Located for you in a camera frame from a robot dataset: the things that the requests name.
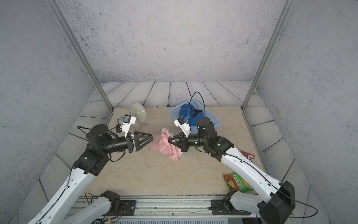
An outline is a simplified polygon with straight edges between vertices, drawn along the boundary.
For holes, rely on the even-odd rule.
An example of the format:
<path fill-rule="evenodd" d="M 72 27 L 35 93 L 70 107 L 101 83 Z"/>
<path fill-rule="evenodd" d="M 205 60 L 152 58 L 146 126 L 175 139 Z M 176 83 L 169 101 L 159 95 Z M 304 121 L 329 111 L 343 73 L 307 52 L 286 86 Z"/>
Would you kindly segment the pink baseball cap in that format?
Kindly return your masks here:
<path fill-rule="evenodd" d="M 173 161 L 179 161 L 183 152 L 179 147 L 168 141 L 171 137 L 173 137 L 173 134 L 168 129 L 163 128 L 160 135 L 154 136 L 150 148 L 158 154 L 168 156 Z"/>

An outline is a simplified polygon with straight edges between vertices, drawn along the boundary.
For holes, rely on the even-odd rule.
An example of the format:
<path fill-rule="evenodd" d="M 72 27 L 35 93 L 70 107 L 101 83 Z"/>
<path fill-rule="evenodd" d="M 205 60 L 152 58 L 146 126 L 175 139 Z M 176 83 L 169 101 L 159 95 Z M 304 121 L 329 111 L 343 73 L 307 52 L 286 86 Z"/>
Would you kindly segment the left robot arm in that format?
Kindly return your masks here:
<path fill-rule="evenodd" d="M 140 131 L 119 137 L 106 125 L 96 125 L 86 134 L 88 144 L 85 152 L 72 166 L 69 176 L 51 200 L 32 219 L 31 224 L 90 224 L 101 216 L 123 214 L 120 195 L 107 190 L 97 200 L 77 214 L 66 219 L 80 194 L 111 161 L 115 152 L 138 152 L 153 141 L 153 135 Z"/>

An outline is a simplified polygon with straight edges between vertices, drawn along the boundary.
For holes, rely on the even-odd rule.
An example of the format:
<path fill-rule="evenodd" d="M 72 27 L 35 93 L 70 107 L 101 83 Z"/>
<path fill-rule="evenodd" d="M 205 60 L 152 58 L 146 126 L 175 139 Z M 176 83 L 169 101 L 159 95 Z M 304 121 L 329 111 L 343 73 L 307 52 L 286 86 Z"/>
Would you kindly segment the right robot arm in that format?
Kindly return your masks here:
<path fill-rule="evenodd" d="M 294 186 L 266 174 L 249 161 L 228 139 L 219 136 L 213 122 L 207 118 L 196 121 L 197 133 L 192 133 L 189 119 L 184 116 L 174 121 L 181 133 L 168 142 L 183 152 L 190 147 L 202 147 L 212 158 L 231 168 L 255 191 L 256 195 L 232 190 L 223 199 L 223 208 L 230 215 L 241 211 L 259 215 L 267 224 L 284 224 L 299 202 L 295 199 Z"/>

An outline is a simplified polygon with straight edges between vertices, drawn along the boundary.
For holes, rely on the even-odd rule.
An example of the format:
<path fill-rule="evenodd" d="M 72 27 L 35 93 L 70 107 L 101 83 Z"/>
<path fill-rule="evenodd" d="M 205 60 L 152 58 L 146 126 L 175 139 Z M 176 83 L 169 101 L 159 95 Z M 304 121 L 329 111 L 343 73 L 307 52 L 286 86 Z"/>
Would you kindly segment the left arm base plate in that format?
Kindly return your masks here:
<path fill-rule="evenodd" d="M 116 200 L 111 202 L 110 210 L 104 216 L 133 216 L 136 200 Z"/>

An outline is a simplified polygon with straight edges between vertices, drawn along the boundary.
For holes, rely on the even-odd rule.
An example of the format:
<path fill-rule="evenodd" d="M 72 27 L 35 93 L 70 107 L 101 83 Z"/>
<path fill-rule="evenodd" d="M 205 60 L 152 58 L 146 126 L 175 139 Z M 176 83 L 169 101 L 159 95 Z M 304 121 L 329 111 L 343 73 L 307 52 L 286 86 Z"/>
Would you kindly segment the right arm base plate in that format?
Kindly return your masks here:
<path fill-rule="evenodd" d="M 229 215 L 229 216 L 250 216 L 251 213 L 247 211 L 236 210 L 229 201 L 224 199 L 211 200 L 211 206 L 208 209 L 212 212 L 212 215 Z"/>

